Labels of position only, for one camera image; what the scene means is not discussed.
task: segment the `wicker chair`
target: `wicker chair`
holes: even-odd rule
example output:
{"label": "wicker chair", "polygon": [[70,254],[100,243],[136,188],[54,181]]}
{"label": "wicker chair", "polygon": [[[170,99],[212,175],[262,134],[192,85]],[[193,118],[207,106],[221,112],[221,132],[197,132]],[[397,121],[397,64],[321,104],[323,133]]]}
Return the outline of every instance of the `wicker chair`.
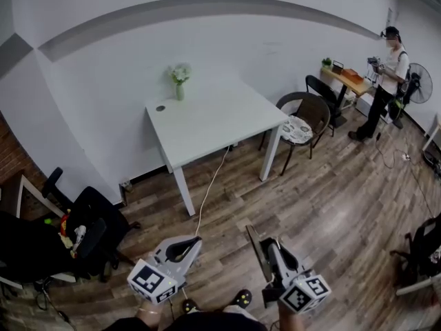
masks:
{"label": "wicker chair", "polygon": [[[322,133],[326,130],[326,127],[329,125],[329,120],[331,118],[329,108],[325,103],[325,101],[323,100],[323,98],[308,92],[295,92],[295,93],[287,94],[277,102],[276,107],[282,109],[283,106],[285,106],[286,104],[292,101],[302,101],[302,102],[298,106],[297,111],[295,111],[295,113],[291,115],[294,115],[306,121],[308,125],[311,126],[314,135],[305,143],[294,143],[285,140],[282,137],[280,138],[280,140],[291,146],[291,148],[289,149],[287,161],[283,166],[283,170],[280,175],[283,175],[285,173],[289,160],[291,159],[292,152],[294,151],[294,147],[309,146],[310,148],[309,158],[312,159],[312,149],[316,147]],[[260,143],[259,146],[259,151],[263,147],[263,143],[265,141],[265,135],[266,132],[263,133],[262,142]]]}

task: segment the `potted plant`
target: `potted plant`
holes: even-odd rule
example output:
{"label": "potted plant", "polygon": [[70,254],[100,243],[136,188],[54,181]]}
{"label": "potted plant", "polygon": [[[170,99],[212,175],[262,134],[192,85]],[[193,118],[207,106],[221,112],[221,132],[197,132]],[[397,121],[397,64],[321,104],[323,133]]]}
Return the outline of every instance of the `potted plant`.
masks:
{"label": "potted plant", "polygon": [[332,60],[330,58],[323,59],[322,65],[324,68],[330,68],[332,65]]}
{"label": "potted plant", "polygon": [[174,68],[169,68],[169,75],[176,84],[176,98],[178,101],[182,101],[184,99],[185,93],[182,85],[190,78],[191,73],[192,68],[187,63],[180,63]]}

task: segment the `cap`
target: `cap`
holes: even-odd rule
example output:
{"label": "cap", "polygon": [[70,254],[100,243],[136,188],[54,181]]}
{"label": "cap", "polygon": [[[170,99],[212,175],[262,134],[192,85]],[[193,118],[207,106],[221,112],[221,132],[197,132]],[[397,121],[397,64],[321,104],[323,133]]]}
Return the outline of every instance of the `cap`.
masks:
{"label": "cap", "polygon": [[386,28],[386,35],[389,35],[389,34],[399,37],[400,31],[397,30],[395,27],[391,26],[391,27]]}

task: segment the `hand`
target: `hand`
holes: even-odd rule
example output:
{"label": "hand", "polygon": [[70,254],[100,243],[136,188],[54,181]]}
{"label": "hand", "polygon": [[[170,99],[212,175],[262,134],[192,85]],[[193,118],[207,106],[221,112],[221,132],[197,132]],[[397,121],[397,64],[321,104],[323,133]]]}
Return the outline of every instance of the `hand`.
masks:
{"label": "hand", "polygon": [[141,319],[149,328],[155,330],[159,326],[159,321],[161,320],[161,315],[163,313],[163,307],[164,303],[154,305],[149,301],[144,301],[138,309],[136,317]]}
{"label": "hand", "polygon": [[294,313],[281,301],[278,301],[277,304],[280,331],[305,331],[302,318],[299,314]]}
{"label": "hand", "polygon": [[378,67],[378,74],[384,74],[384,68]]}

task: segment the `office chair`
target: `office chair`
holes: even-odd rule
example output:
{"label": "office chair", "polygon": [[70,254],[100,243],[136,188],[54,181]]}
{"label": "office chair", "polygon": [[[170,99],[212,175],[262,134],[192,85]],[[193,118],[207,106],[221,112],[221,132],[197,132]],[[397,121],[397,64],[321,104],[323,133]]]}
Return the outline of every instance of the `office chair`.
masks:
{"label": "office chair", "polygon": [[430,256],[441,246],[441,214],[425,221],[413,238],[411,233],[404,237],[409,241],[409,252],[390,251],[391,256],[399,255],[407,261],[406,268],[399,275],[399,284],[415,283],[418,275],[432,277],[439,274],[441,261],[432,262]]}
{"label": "office chair", "polygon": [[100,274],[105,281],[105,264],[109,261],[114,269],[118,268],[119,261],[134,265],[134,262],[121,254],[117,248],[124,236],[133,228],[141,227],[139,222],[129,224],[121,212],[115,208],[102,194],[88,186],[82,191],[75,202],[71,202],[57,187],[56,183],[63,174],[61,168],[57,168],[46,181],[41,194],[48,197],[49,193],[61,204],[61,210],[68,212],[69,218],[66,224],[66,234],[75,240],[74,229],[84,225],[86,229],[92,227],[99,219],[105,224],[105,231],[99,242],[85,257],[84,264],[91,275]]}
{"label": "office chair", "polygon": [[89,278],[88,257],[98,248],[105,231],[104,220],[97,219],[78,246],[77,258],[73,259],[56,227],[41,220],[26,221],[0,212],[0,277],[31,283],[54,274],[73,272],[76,277]]}
{"label": "office chair", "polygon": [[331,120],[329,121],[329,127],[332,129],[332,137],[334,137],[334,130],[336,128],[336,119],[342,114],[341,110],[337,106],[337,96],[326,83],[319,80],[317,77],[308,75],[306,76],[306,90],[309,92],[309,87],[315,90],[320,96],[323,97],[325,103],[329,107],[331,113]]}

